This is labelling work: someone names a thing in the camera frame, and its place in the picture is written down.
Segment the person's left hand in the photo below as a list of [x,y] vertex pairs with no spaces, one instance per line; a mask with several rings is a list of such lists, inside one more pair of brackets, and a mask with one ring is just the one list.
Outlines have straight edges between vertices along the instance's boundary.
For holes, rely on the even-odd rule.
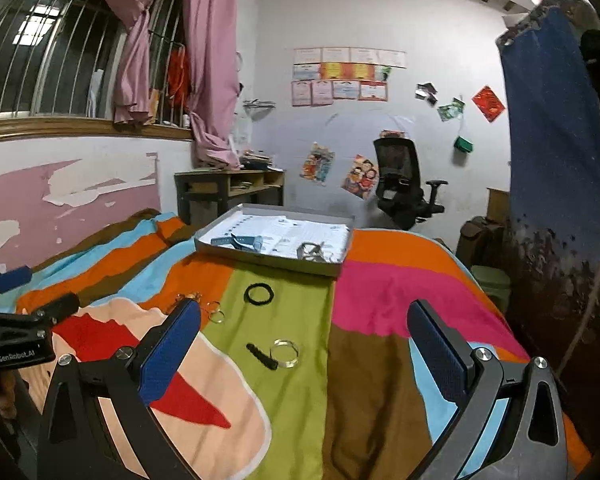
[[0,372],[0,415],[7,420],[15,419],[16,408],[16,378],[11,370]]

